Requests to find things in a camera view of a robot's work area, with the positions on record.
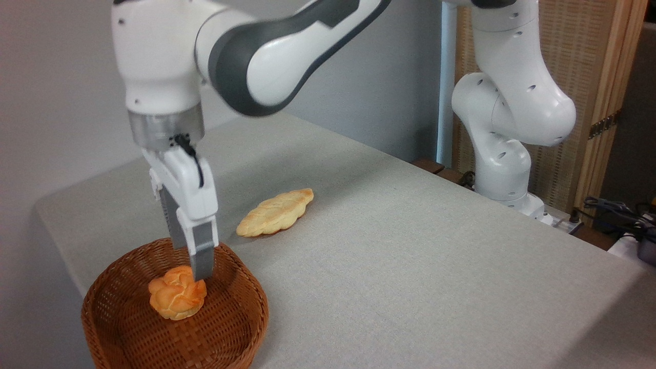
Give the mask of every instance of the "basket rim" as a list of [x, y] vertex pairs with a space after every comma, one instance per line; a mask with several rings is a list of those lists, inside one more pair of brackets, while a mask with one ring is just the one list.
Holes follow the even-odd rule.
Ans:
[[[96, 329], [96, 324], [94, 323], [93, 317], [91, 316], [92, 315], [91, 308], [96, 300], [96, 296], [98, 293], [102, 291], [104, 285], [108, 281], [109, 275], [111, 275], [111, 273], [116, 269], [118, 264], [124, 263], [126, 259], [130, 259], [134, 254], [144, 252], [145, 249], [150, 247], [156, 247], [161, 243], [170, 244], [171, 238], [170, 237], [159, 238], [147, 244], [141, 245], [131, 251], [128, 251], [126, 254], [119, 257], [111, 264], [109, 264], [109, 266], [107, 266], [107, 268], [105, 268], [105, 270], [98, 275], [96, 280], [91, 284], [91, 286], [87, 290], [87, 293], [82, 303], [81, 319], [82, 319], [83, 329], [85, 332], [87, 346], [90, 351], [92, 351], [92, 347], [93, 347], [95, 349], [94, 351], [96, 351], [97, 357], [101, 360], [100, 364], [102, 366], [99, 367], [106, 368], [107, 367], [106, 363], [108, 363], [109, 361], [107, 359], [103, 346], [95, 345], [95, 344], [92, 345], [90, 343], [90, 340], [92, 338], [98, 337], [98, 330]], [[266, 331], [268, 328], [268, 315], [269, 315], [268, 299], [266, 298], [266, 294], [264, 293], [264, 289], [262, 288], [260, 282], [255, 278], [255, 276], [253, 276], [250, 270], [241, 261], [241, 259], [237, 256], [237, 254], [234, 251], [232, 251], [232, 249], [230, 249], [230, 247], [228, 247], [223, 242], [219, 242], [219, 245], [217, 245], [215, 249], [220, 249], [223, 253], [225, 253], [230, 258], [230, 261], [236, 266], [236, 268], [243, 273], [243, 277], [245, 277], [245, 279], [248, 280], [252, 289], [256, 292], [258, 296], [258, 304], [260, 305], [260, 311], [262, 312], [260, 316], [260, 324], [258, 325], [256, 332], [253, 334], [253, 339], [249, 342], [248, 346], [246, 346], [244, 351], [230, 365], [227, 366], [227, 368], [237, 368], [246, 364], [245, 363], [246, 360], [250, 360], [250, 362], [252, 362], [253, 358], [255, 357], [255, 354], [257, 353], [257, 349], [262, 345], [262, 342], [266, 337]]]

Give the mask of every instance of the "white pole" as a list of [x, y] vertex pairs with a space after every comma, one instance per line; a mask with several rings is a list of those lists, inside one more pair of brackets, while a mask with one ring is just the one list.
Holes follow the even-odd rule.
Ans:
[[442, 3], [440, 101], [438, 107], [438, 163], [451, 167], [453, 149], [453, 109], [451, 95], [455, 84], [455, 36], [458, 7]]

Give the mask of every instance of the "white wall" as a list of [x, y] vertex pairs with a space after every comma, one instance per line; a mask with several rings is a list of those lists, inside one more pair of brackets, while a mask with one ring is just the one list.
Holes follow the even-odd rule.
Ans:
[[[305, 0], [228, 3], [281, 16]], [[394, 0], [315, 73], [287, 111], [405, 160], [432, 156], [440, 18], [432, 3]], [[92, 365], [79, 323], [81, 297], [33, 205], [139, 155], [113, 59], [110, 6], [0, 1], [3, 368]], [[209, 91], [203, 107], [208, 127], [232, 117]]]

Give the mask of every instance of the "round bread roll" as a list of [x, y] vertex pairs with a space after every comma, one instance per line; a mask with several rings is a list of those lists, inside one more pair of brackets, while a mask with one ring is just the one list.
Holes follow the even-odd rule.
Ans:
[[161, 278], [148, 284], [150, 306], [162, 317], [181, 320], [196, 313], [203, 306], [207, 288], [204, 280], [194, 282], [192, 268], [183, 265], [169, 270]]

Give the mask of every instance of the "gray wall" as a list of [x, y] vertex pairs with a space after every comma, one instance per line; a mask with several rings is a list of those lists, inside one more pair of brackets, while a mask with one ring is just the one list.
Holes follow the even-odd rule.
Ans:
[[[230, 2], [278, 16], [304, 0]], [[0, 1], [3, 368], [91, 367], [79, 323], [82, 298], [33, 205], [139, 155], [113, 60], [110, 4]], [[432, 156], [439, 19], [437, 2], [393, 1], [287, 111], [405, 160]], [[203, 107], [208, 127], [234, 116], [211, 91], [203, 92]]]
[[656, 24], [645, 23], [611, 150], [602, 198], [631, 208], [656, 197]]

